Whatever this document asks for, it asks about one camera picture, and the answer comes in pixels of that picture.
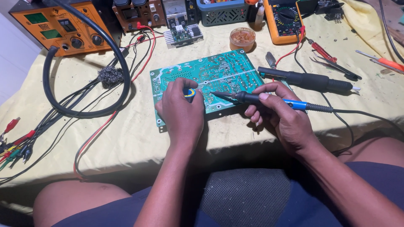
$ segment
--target soldering iron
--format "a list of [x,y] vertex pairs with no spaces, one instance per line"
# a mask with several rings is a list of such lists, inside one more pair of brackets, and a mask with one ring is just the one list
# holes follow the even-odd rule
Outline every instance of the soldering iron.
[[[211,91],[211,93],[213,95],[216,95],[219,97],[220,96],[231,97],[232,99],[235,99],[235,100],[239,101],[240,103],[261,104],[261,102],[259,100],[259,94],[251,94],[251,93],[247,93],[246,91],[240,91],[238,93]],[[332,113],[334,110],[334,108],[332,108],[332,107],[312,104],[312,103],[308,103],[308,102],[295,101],[295,100],[289,100],[289,99],[283,99],[283,100],[292,109],[296,109],[296,110],[314,110],[314,111],[325,112],[325,113]]]
[[260,73],[283,77],[289,84],[295,84],[303,89],[308,90],[316,90],[320,92],[327,90],[360,90],[360,88],[354,87],[350,82],[330,79],[328,76],[319,74],[297,73],[292,71],[287,72],[264,67],[258,67],[257,71]]

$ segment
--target gray plastic basket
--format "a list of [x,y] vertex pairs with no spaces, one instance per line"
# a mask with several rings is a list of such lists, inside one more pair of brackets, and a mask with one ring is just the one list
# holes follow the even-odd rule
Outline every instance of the gray plastic basket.
[[247,20],[249,5],[244,0],[203,4],[196,0],[202,14],[203,26],[222,25]]

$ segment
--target black hose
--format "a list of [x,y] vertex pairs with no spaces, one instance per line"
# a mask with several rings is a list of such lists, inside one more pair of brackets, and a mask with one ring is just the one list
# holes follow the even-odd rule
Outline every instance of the black hose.
[[86,23],[88,26],[90,26],[92,29],[96,31],[105,41],[108,43],[108,45],[112,48],[114,51],[116,58],[119,60],[121,64],[121,68],[123,71],[123,77],[124,77],[124,87],[123,91],[118,98],[118,100],[112,104],[111,106],[98,110],[98,111],[93,111],[93,112],[78,112],[74,111],[68,108],[63,107],[60,105],[54,98],[52,91],[51,91],[51,86],[49,82],[49,76],[50,76],[50,69],[51,69],[51,63],[52,63],[52,58],[58,51],[58,47],[51,46],[49,48],[49,52],[46,56],[45,63],[44,63],[44,70],[43,70],[43,86],[44,86],[44,91],[45,95],[50,102],[50,104],[60,113],[70,116],[70,117],[76,117],[76,118],[95,118],[103,115],[108,115],[112,114],[115,110],[117,110],[125,101],[126,97],[129,94],[129,89],[130,89],[130,74],[129,74],[129,69],[128,65],[125,61],[125,57],[121,53],[119,47],[116,45],[114,40],[104,31],[102,30],[96,23],[94,23],[91,19],[89,19],[87,16],[82,14],[80,11],[76,10],[74,7],[70,6],[67,3],[63,3],[59,0],[52,0],[54,3],[65,9],[67,12],[70,14],[74,15],[78,19],[82,20],[84,23]]

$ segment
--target leg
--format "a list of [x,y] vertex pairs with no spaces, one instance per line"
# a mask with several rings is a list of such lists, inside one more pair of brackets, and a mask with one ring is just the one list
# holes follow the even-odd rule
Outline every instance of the leg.
[[34,202],[34,224],[50,227],[85,210],[131,197],[121,188],[103,183],[60,181],[46,186]]
[[404,143],[390,137],[372,138],[353,146],[338,159],[342,162],[378,162],[404,167]]

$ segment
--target hand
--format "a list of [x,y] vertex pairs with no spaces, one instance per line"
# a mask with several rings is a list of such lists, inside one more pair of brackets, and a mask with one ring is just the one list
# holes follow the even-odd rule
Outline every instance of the hand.
[[[265,92],[275,92],[277,96]],[[253,93],[260,94],[259,100],[269,108],[264,107],[264,110],[270,114],[269,122],[275,128],[279,141],[289,154],[295,156],[312,143],[318,143],[307,114],[300,110],[293,110],[282,100],[301,101],[284,84],[281,82],[264,84],[256,88]],[[251,117],[252,122],[261,124],[263,121],[260,110],[257,110],[255,105],[250,105],[245,115]]]
[[189,103],[183,93],[184,88],[197,87],[193,80],[177,78],[168,83],[163,98],[155,105],[166,123],[170,146],[191,146],[193,150],[198,143],[204,125],[204,98],[202,92],[196,90],[192,103]]

